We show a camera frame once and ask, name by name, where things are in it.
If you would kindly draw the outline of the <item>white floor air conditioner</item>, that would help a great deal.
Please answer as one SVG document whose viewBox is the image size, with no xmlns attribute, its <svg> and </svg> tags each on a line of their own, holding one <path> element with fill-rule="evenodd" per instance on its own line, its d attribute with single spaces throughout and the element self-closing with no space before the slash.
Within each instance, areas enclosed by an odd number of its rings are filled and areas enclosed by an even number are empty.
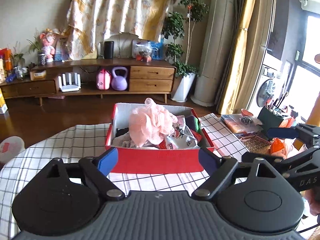
<svg viewBox="0 0 320 240">
<path fill-rule="evenodd" d="M 191 100 L 200 106 L 214 105 L 231 48 L 234 21 L 234 0 L 211 0 L 199 77 L 191 96 Z"/>
</svg>

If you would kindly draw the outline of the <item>red cardboard box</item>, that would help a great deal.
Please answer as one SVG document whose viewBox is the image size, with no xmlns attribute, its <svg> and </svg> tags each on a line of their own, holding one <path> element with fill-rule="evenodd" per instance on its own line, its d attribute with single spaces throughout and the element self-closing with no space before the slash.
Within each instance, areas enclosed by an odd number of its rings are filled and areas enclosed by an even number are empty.
<svg viewBox="0 0 320 240">
<path fill-rule="evenodd" d="M 111 115 L 111 124 L 106 134 L 106 149 L 111 147 L 118 129 L 129 126 L 129 116 L 133 109 L 142 107 L 141 103 L 116 103 Z M 151 150 L 143 148 L 118 149 L 118 162 L 111 170 L 113 173 L 168 174 L 201 172 L 199 149 L 188 150 Z"/>
</svg>

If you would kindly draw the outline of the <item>red printed packet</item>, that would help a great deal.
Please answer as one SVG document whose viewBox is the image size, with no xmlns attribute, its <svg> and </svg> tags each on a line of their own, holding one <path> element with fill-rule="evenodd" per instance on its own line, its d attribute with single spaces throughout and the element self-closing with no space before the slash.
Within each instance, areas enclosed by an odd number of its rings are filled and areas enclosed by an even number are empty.
<svg viewBox="0 0 320 240">
<path fill-rule="evenodd" d="M 159 145 L 158 148 L 161 150 L 177 150 L 178 147 L 172 143 L 172 142 L 167 142 L 163 140 Z"/>
</svg>

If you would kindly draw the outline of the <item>white black grid tablecloth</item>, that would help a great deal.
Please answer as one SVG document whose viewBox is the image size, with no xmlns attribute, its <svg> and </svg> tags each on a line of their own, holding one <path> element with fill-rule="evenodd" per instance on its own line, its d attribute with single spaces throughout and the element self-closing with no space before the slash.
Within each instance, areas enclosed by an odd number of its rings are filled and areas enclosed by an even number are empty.
<svg viewBox="0 0 320 240">
<path fill-rule="evenodd" d="M 246 146 L 226 127 L 219 117 L 210 113 L 200 117 L 201 127 L 214 143 L 214 153 L 241 160 Z M 77 162 L 86 156 L 98 156 L 105 150 L 109 124 L 76 125 L 38 142 L 11 159 L 1 169 L 1 239 L 11 239 L 19 229 L 11 212 L 16 196 L 47 163 L 60 157 L 65 163 Z M 124 193 L 130 190 L 174 191 L 192 193 L 208 178 L 205 171 L 173 174 L 111 173 L 108 179 Z"/>
</svg>

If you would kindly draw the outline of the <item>purple green scrub sponge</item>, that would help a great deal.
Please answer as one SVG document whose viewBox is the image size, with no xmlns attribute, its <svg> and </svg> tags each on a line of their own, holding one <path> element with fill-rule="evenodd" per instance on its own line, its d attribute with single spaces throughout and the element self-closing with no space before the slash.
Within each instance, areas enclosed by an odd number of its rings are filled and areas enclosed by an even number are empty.
<svg viewBox="0 0 320 240">
<path fill-rule="evenodd" d="M 201 132 L 201 124 L 197 117 L 190 115 L 185 118 L 185 124 L 188 128 L 196 133 Z"/>
</svg>

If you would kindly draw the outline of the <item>pink mesh bath sponge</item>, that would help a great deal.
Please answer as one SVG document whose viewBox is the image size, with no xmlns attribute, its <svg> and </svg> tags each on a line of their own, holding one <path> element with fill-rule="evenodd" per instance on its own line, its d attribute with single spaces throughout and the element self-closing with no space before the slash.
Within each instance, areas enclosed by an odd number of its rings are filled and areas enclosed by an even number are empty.
<svg viewBox="0 0 320 240">
<path fill-rule="evenodd" d="M 132 110 L 129 116 L 129 134 L 137 147 L 146 142 L 159 145 L 167 135 L 174 133 L 173 124 L 178 118 L 162 105 L 146 98 L 142 107 Z"/>
</svg>

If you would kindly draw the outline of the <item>clear plastic organizer box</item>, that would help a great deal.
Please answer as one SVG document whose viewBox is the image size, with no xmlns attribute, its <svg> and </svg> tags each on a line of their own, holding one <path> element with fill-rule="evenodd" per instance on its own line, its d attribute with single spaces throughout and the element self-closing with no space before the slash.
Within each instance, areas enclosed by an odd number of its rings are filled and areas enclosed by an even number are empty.
<svg viewBox="0 0 320 240">
<path fill-rule="evenodd" d="M 241 114 L 224 114 L 221 120 L 236 135 L 256 134 L 263 130 L 258 119 Z"/>
</svg>

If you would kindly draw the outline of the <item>pink plush doll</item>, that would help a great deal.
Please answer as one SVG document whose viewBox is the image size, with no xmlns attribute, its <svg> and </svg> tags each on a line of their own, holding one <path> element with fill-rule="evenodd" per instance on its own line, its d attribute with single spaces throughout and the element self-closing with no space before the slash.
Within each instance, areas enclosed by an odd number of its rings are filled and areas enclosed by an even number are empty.
<svg viewBox="0 0 320 240">
<path fill-rule="evenodd" d="M 39 36 L 42 42 L 42 52 L 46 56 L 46 63 L 54 61 L 55 48 L 53 46 L 55 42 L 55 34 L 51 32 L 42 33 Z"/>
</svg>

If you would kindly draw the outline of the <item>black cloth item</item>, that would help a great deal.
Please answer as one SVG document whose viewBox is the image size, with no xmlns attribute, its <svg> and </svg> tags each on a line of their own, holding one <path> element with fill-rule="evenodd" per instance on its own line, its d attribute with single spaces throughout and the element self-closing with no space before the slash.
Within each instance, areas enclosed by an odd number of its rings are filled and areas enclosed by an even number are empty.
<svg viewBox="0 0 320 240">
<path fill-rule="evenodd" d="M 116 130 L 116 135 L 115 137 L 120 137 L 122 135 L 125 135 L 129 131 L 129 128 L 122 128 L 122 129 L 117 129 Z"/>
</svg>

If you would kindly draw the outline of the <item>tall green potted plant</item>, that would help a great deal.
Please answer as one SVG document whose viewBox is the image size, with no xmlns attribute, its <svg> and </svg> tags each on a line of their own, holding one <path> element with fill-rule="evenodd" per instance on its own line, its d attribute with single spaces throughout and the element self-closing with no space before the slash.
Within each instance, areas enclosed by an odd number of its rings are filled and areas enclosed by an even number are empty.
<svg viewBox="0 0 320 240">
<path fill-rule="evenodd" d="M 193 32 L 198 23 L 208 14 L 209 7 L 204 0 L 174 0 L 167 9 L 162 27 L 162 37 L 169 41 L 165 45 L 165 59 L 175 68 L 175 81 L 171 99 L 185 102 L 199 68 L 189 63 Z"/>
</svg>

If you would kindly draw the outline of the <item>pink toy suitcase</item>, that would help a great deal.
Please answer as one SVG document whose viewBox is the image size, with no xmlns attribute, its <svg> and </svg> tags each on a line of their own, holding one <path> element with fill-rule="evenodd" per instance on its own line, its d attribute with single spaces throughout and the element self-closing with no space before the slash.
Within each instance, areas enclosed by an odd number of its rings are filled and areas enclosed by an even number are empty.
<svg viewBox="0 0 320 240">
<path fill-rule="evenodd" d="M 105 68 L 100 68 L 96 77 L 97 89 L 109 90 L 111 83 L 111 74 Z"/>
</svg>

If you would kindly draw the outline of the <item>white wifi router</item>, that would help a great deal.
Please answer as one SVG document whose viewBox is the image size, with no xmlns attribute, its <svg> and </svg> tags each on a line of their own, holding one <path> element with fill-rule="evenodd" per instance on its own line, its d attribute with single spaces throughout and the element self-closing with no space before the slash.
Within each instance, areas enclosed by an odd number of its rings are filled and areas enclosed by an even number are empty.
<svg viewBox="0 0 320 240">
<path fill-rule="evenodd" d="M 62 73 L 57 80 L 59 90 L 63 93 L 76 92 L 81 89 L 81 76 L 76 72 Z"/>
</svg>

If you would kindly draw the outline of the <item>purple kettlebell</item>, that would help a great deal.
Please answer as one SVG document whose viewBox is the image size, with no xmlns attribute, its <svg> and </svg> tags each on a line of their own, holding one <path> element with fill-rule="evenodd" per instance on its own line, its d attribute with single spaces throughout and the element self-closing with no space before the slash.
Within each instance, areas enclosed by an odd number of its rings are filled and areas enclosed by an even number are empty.
<svg viewBox="0 0 320 240">
<path fill-rule="evenodd" d="M 116 71 L 117 70 L 123 70 L 125 72 L 124 76 L 121 75 L 117 75 Z M 128 74 L 128 70 L 126 67 L 114 67 L 112 69 L 112 81 L 111 81 L 111 86 L 114 90 L 117 91 L 124 91 L 127 89 L 127 74 Z"/>
</svg>

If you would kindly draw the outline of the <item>black cylindrical speaker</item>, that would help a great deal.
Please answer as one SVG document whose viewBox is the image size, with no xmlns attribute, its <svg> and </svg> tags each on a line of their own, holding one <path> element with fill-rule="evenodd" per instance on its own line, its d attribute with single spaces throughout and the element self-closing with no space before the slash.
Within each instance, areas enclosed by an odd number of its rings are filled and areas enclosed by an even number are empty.
<svg viewBox="0 0 320 240">
<path fill-rule="evenodd" d="M 104 59 L 112 59 L 114 53 L 114 42 L 113 41 L 105 41 L 103 46 L 103 56 Z"/>
</svg>

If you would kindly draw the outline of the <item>white printed cloth bag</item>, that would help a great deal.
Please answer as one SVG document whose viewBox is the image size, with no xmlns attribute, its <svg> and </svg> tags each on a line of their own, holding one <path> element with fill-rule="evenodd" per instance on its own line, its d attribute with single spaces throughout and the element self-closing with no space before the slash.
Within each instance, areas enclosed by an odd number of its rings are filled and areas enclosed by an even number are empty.
<svg viewBox="0 0 320 240">
<path fill-rule="evenodd" d="M 124 135 L 115 137 L 112 141 L 112 146 L 122 148 L 137 148 L 138 146 L 130 137 L 130 133 L 127 132 Z"/>
</svg>

